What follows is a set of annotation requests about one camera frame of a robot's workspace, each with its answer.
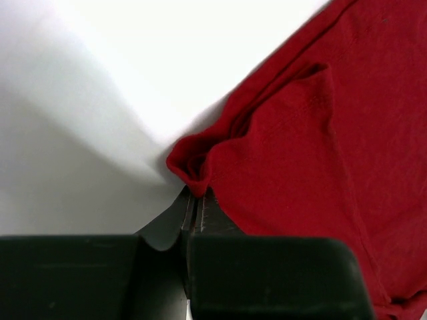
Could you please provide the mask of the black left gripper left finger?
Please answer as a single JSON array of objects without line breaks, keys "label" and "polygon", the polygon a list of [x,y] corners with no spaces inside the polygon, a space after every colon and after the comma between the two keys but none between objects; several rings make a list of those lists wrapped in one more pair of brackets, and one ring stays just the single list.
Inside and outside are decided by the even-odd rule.
[{"label": "black left gripper left finger", "polygon": [[134,234],[1,238],[2,319],[185,319],[184,188]]}]

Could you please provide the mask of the red t shirt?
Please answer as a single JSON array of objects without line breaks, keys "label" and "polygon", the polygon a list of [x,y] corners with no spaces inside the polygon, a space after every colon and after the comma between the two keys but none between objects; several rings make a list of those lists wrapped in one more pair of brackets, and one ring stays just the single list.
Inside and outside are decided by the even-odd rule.
[{"label": "red t shirt", "polygon": [[166,163],[246,233],[343,241],[379,319],[421,318],[426,2],[330,2]]}]

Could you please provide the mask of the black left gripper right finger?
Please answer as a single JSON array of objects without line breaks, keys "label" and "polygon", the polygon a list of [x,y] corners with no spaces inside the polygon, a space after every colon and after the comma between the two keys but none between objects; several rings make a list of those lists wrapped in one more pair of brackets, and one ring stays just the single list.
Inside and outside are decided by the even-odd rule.
[{"label": "black left gripper right finger", "polygon": [[249,236],[212,191],[188,235],[194,319],[374,319],[359,264],[335,239]]}]

